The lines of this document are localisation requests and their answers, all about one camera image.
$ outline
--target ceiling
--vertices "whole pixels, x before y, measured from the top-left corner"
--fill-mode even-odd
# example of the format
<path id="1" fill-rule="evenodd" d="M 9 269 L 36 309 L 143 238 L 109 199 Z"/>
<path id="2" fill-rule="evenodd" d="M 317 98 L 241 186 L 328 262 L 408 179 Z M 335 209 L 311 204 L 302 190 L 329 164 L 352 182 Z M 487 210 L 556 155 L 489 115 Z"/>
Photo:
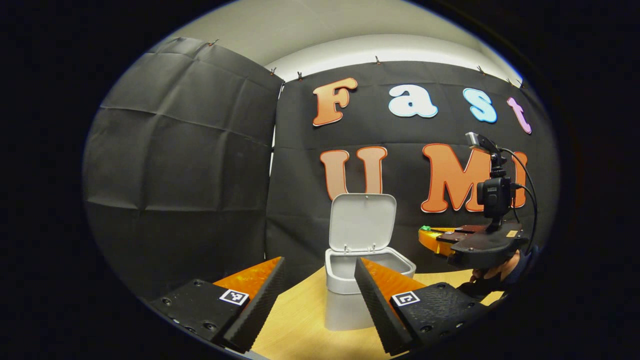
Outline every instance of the ceiling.
<path id="1" fill-rule="evenodd" d="M 265 66 L 306 47 L 371 34 L 408 34 L 482 51 L 476 37 L 403 0 L 238 0 L 172 36 L 217 44 Z"/>

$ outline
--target blue letter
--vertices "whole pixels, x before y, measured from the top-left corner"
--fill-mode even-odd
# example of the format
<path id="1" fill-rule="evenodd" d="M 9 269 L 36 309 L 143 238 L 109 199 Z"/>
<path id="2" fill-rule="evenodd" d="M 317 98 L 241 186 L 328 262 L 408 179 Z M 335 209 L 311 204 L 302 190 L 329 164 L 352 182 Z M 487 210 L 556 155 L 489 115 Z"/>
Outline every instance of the blue letter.
<path id="1" fill-rule="evenodd" d="M 395 116 L 412 117 L 416 114 L 421 117 L 434 117 L 438 108 L 431 103 L 429 92 L 417 85 L 398 85 L 389 90 L 389 95 L 394 98 L 389 101 L 389 110 Z"/>
<path id="2" fill-rule="evenodd" d="M 498 120 L 498 115 L 495 113 L 495 109 L 491 106 L 491 99 L 484 93 L 484 91 L 466 88 L 462 90 L 462 95 L 469 102 L 471 106 L 471 114 L 478 119 L 478 121 L 495 122 Z"/>

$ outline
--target table surface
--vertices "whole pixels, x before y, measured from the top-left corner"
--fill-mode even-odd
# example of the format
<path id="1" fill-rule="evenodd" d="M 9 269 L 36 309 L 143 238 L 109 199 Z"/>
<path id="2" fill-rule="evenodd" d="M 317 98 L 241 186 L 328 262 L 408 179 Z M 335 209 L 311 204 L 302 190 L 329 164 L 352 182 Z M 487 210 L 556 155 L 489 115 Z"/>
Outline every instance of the table surface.
<path id="1" fill-rule="evenodd" d="M 469 281 L 470 277 L 471 270 L 413 276 L 425 286 L 446 282 L 455 287 Z M 252 352 L 273 360 L 391 358 L 383 350 L 375 327 L 351 331 L 324 328 L 326 292 L 326 272 L 322 267 L 280 294 Z M 501 291 L 493 292 L 482 303 L 489 305 L 501 295 Z"/>

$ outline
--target open lid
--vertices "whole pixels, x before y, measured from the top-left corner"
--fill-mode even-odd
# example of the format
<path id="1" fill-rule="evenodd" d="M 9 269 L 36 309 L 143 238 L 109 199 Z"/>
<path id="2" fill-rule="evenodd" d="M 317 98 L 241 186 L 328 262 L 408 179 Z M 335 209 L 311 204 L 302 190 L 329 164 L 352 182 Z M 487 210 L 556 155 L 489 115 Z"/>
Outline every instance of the open lid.
<path id="1" fill-rule="evenodd" d="M 379 250 L 391 241 L 396 199 L 389 194 L 342 193 L 333 199 L 329 246 L 335 251 Z"/>

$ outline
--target white plastic box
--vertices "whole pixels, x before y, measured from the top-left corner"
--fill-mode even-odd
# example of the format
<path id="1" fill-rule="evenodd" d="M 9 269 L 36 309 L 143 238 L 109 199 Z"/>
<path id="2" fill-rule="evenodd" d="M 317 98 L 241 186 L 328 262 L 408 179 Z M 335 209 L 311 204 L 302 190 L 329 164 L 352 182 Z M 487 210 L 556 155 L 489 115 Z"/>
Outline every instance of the white plastic box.
<path id="1" fill-rule="evenodd" d="M 373 326 L 353 273 L 359 257 L 413 277 L 415 264 L 388 247 L 396 199 L 388 194 L 343 193 L 331 206 L 330 249 L 324 253 L 327 301 L 324 326 L 331 331 Z"/>

